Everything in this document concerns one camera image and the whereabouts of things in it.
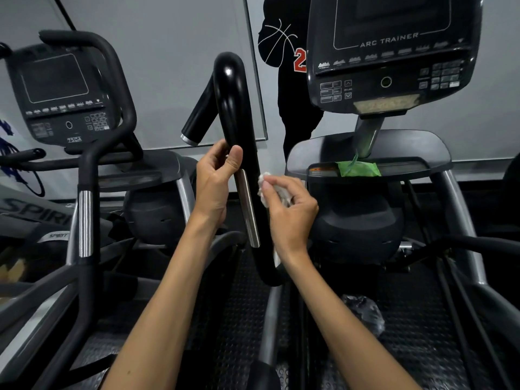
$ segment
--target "button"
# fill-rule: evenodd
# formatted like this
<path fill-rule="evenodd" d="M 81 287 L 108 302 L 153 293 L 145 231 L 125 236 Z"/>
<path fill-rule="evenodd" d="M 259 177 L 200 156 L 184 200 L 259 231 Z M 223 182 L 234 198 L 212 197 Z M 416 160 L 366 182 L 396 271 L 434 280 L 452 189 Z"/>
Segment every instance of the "button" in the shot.
<path fill-rule="evenodd" d="M 386 76 L 383 79 L 381 79 L 382 87 L 387 88 L 387 87 L 390 87 L 391 84 L 392 84 L 392 78 L 390 78 L 389 76 Z"/>

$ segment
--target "red number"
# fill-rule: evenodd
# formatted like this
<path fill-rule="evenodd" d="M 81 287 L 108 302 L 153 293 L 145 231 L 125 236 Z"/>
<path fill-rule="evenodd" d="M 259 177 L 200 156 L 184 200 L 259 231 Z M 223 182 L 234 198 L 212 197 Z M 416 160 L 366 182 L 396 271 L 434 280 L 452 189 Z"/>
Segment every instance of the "red number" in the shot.
<path fill-rule="evenodd" d="M 305 49 L 296 49 L 294 55 L 298 56 L 298 58 L 294 60 L 294 70 L 296 72 L 307 72 L 307 66 L 303 65 L 307 59 L 307 53 L 305 52 Z"/>

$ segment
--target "hand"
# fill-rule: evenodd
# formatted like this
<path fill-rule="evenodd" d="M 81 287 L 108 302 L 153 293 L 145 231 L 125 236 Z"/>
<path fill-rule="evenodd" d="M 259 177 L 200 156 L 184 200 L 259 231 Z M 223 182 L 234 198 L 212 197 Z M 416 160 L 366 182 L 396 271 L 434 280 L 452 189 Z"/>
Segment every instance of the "hand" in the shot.
<path fill-rule="evenodd" d="M 273 184 L 281 186 L 293 196 L 294 205 L 286 208 L 280 202 Z M 297 178 L 266 175 L 262 192 L 269 205 L 271 236 L 280 259 L 287 267 L 292 260 L 307 256 L 307 238 L 318 213 L 318 202 Z"/>
<path fill-rule="evenodd" d="M 227 158 L 226 154 L 226 140 L 221 139 L 197 164 L 197 199 L 192 215 L 202 215 L 215 230 L 226 218 L 228 181 L 240 168 L 243 151 L 235 145 Z"/>

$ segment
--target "green cloth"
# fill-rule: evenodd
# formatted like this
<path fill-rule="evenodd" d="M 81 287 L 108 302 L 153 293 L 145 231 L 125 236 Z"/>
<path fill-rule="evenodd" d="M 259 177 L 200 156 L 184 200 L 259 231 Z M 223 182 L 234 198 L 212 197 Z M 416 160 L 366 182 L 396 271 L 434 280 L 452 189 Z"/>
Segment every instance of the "green cloth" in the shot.
<path fill-rule="evenodd" d="M 340 174 L 344 176 L 381 176 L 378 165 L 375 163 L 365 163 L 362 161 L 339 161 L 337 166 Z"/>

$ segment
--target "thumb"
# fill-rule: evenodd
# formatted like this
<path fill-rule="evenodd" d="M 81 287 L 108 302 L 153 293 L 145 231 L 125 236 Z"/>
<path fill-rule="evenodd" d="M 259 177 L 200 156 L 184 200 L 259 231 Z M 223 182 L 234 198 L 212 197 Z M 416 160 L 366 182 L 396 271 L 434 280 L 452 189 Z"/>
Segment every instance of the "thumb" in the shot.
<path fill-rule="evenodd" d="M 283 207 L 275 188 L 272 186 L 272 184 L 265 180 L 264 183 L 262 183 L 262 193 L 264 194 L 265 201 L 267 202 L 270 210 Z"/>
<path fill-rule="evenodd" d="M 226 180 L 231 178 L 235 172 L 238 171 L 242 164 L 243 150 L 240 146 L 234 145 L 229 151 L 229 155 L 226 158 L 226 162 L 222 167 L 218 169 L 218 173 L 221 174 Z"/>

